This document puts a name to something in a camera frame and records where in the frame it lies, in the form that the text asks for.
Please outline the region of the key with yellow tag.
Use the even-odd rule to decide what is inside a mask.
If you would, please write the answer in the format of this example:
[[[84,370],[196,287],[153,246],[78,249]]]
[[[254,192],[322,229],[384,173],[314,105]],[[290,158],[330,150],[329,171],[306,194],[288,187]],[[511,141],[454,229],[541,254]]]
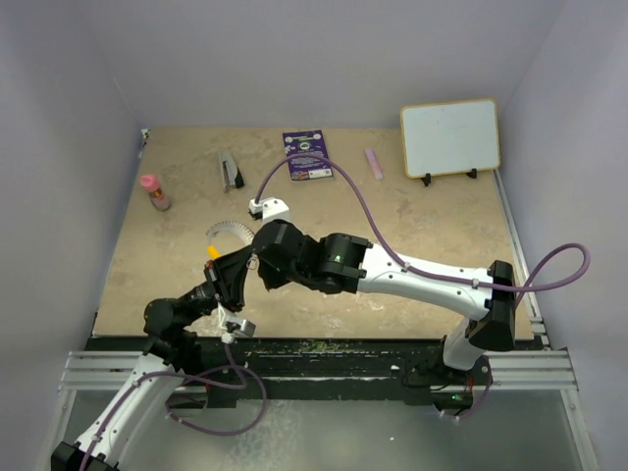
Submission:
[[[258,267],[258,259],[256,257],[251,257],[247,262],[247,267],[249,270],[256,270]]]

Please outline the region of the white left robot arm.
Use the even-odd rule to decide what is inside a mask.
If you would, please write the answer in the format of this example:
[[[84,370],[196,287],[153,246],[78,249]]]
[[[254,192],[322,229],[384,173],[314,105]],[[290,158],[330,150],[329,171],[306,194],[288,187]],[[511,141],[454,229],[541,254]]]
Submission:
[[[72,443],[61,442],[50,457],[53,470],[119,470],[147,427],[180,385],[207,378],[197,334],[186,328],[217,311],[228,339],[251,334],[252,326],[230,318],[244,305],[244,282],[252,248],[205,264],[205,282],[178,298],[158,298],[144,310],[147,342],[131,372],[94,423]]]

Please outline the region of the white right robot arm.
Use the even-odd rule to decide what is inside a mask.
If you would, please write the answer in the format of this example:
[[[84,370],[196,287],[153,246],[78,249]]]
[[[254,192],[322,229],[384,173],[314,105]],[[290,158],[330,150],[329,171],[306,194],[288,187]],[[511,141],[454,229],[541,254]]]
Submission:
[[[295,225],[275,220],[254,236],[252,251],[266,289],[296,283],[324,294],[378,293],[426,302],[463,316],[445,336],[437,359],[438,376],[448,384],[467,377],[487,351],[515,346],[513,269],[502,261],[472,270],[472,280],[457,281],[454,267],[431,263],[431,279],[397,263],[383,246],[335,233],[315,240]]]

